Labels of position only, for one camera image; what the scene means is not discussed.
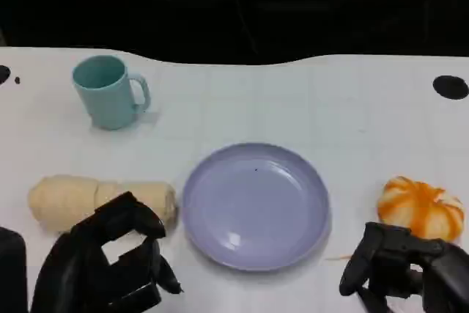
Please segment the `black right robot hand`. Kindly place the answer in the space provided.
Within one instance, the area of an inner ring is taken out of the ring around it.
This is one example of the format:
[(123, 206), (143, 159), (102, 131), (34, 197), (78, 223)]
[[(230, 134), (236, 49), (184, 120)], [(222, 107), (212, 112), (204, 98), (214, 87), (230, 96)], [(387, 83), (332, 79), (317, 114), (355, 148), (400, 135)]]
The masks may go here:
[(389, 312), (389, 297), (422, 298), (425, 312), (468, 311), (468, 253), (441, 239), (425, 240), (408, 228), (366, 223), (339, 284), (357, 294), (367, 312)]

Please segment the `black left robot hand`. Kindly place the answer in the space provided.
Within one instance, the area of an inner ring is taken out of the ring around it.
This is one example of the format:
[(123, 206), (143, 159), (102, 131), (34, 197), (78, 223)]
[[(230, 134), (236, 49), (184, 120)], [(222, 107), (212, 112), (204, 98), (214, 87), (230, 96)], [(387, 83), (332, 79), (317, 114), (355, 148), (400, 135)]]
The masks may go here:
[[(143, 242), (110, 263), (103, 246), (135, 231)], [(163, 222), (126, 192), (59, 236), (37, 278), (32, 312), (145, 312), (160, 291), (178, 295), (180, 282), (160, 253)]]

